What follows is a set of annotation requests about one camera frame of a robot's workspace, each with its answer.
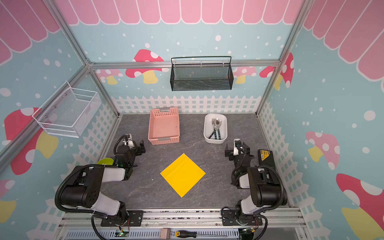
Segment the spoon with teal handle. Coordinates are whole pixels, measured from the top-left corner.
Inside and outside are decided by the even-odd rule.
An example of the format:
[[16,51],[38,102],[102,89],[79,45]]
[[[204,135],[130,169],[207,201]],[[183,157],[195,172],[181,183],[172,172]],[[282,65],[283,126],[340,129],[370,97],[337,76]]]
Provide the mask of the spoon with teal handle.
[[222,124],[222,121],[218,118],[212,119],[212,126],[213,126],[213,132],[209,136],[209,139],[212,138],[212,136],[215,137],[216,140],[221,140],[221,132],[220,132],[220,126]]

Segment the fork with teal handle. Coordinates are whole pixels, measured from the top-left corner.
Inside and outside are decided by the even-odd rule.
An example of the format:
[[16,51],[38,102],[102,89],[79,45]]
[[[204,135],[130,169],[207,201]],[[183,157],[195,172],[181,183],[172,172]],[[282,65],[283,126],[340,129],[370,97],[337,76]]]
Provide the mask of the fork with teal handle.
[[216,119],[215,118],[212,118],[212,126],[213,126],[213,132],[212,132],[212,134],[211,134],[211,136],[210,136],[210,138],[212,137],[212,136],[214,136],[215,137],[215,140],[217,139],[217,133],[216,133]]

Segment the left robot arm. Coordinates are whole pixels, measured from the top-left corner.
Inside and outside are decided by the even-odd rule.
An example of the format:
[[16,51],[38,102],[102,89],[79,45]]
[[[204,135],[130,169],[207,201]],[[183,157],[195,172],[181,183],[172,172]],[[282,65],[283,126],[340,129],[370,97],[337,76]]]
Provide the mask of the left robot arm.
[[60,184],[56,207],[67,213],[89,213],[101,219],[102,227],[139,227],[143,211],[128,211],[126,204],[101,193],[103,183],[127,181],[135,165],[135,158],[146,152],[144,142],[126,140],[115,146],[112,165],[90,164],[77,166]]

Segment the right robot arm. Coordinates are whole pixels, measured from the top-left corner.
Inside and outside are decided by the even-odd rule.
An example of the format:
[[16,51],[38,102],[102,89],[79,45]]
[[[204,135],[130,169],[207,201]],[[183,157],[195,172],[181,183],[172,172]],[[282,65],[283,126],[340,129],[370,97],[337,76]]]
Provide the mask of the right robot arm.
[[240,139],[234,140],[234,148],[225,149],[225,156],[234,162],[231,185],[240,190],[249,190],[250,195],[239,200],[232,210],[221,209],[224,226],[261,226],[262,213],[274,210],[288,203],[283,180],[276,170],[273,152],[259,149],[256,165],[251,149]]

